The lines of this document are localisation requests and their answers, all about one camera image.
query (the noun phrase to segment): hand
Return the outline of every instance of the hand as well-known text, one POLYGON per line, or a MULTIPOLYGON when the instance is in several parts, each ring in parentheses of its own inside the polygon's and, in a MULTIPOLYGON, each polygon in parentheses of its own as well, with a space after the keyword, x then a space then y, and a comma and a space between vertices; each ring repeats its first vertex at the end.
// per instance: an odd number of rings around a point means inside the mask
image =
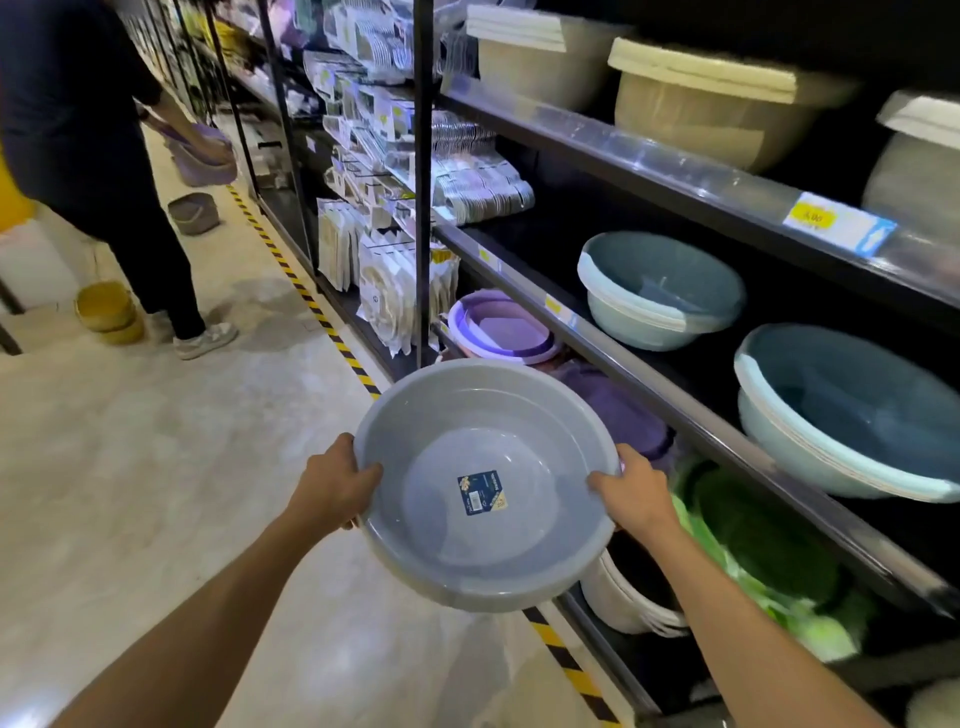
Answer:
POLYGON ((650 461, 629 445, 618 445, 616 451, 624 464, 621 476, 591 473, 587 478, 614 522, 641 543, 664 527, 680 527, 666 474, 655 471, 650 461))
POLYGON ((348 527, 367 509, 381 477, 379 464, 357 471, 353 435, 345 432, 323 455, 311 455, 306 461, 306 470, 281 517, 319 541, 341 526, 348 527))
POLYGON ((210 139, 198 135, 197 139, 190 142, 190 146, 197 151, 198 155, 214 164, 227 164, 233 159, 233 148, 223 139, 210 139))

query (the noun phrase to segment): black shirt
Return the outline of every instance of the black shirt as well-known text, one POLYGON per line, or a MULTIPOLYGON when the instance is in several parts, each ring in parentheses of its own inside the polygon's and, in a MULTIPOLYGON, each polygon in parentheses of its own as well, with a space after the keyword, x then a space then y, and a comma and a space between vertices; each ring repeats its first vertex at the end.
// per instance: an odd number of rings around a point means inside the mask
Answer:
POLYGON ((156 196, 133 99, 161 86, 103 0, 0 0, 0 144, 52 207, 156 196))

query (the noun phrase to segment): sneaker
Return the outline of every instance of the sneaker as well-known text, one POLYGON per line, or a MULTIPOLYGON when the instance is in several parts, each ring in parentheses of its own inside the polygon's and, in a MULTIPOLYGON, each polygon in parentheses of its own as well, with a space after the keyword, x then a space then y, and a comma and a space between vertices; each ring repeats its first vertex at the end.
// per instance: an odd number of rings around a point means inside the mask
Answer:
POLYGON ((192 339, 174 339, 174 351, 183 361, 196 359, 214 349, 225 347, 237 337, 240 331, 233 324, 214 324, 200 336, 192 339))
POLYGON ((147 330, 151 341, 157 344, 169 344, 174 340, 174 326, 166 311, 147 314, 147 330))

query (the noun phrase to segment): light blue plastic basin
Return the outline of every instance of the light blue plastic basin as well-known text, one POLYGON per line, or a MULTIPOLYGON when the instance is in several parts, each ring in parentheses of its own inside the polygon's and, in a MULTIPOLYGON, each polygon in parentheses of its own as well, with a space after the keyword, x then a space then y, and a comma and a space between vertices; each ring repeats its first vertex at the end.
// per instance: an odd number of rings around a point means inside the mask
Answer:
POLYGON ((373 405, 354 450, 360 467, 384 468, 361 517, 374 553, 446 606, 512 612, 557 596, 613 533, 586 483, 591 471, 619 472, 613 440, 583 400, 529 367, 421 369, 373 405), (474 510, 491 482, 505 507, 474 510))
POLYGON ((869 341, 795 324, 734 360, 740 421, 785 470, 846 497, 960 500, 960 395, 869 341))
POLYGON ((638 349, 666 352, 727 328, 743 309, 743 281, 698 248, 650 232, 587 241, 577 273, 600 328, 638 349))

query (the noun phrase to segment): black pants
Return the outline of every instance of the black pants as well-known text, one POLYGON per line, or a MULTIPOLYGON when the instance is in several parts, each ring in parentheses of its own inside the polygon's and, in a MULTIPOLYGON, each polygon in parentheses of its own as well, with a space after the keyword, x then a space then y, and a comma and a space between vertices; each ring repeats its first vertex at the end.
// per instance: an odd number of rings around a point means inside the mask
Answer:
POLYGON ((156 198, 109 209, 47 206, 80 232, 109 245, 143 310, 166 311, 178 339, 192 339, 206 330, 190 260, 156 198))

